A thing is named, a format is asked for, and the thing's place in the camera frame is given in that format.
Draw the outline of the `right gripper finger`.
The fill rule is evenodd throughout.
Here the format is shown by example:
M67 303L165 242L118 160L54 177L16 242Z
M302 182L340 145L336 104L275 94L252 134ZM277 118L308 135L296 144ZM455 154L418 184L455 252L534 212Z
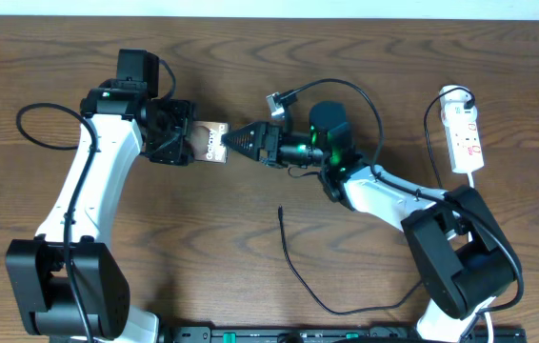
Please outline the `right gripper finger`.
M227 148L251 160L259 159L261 146L252 136L226 136L222 142Z
M267 128L267 122L257 121L223 135L223 143L259 143Z

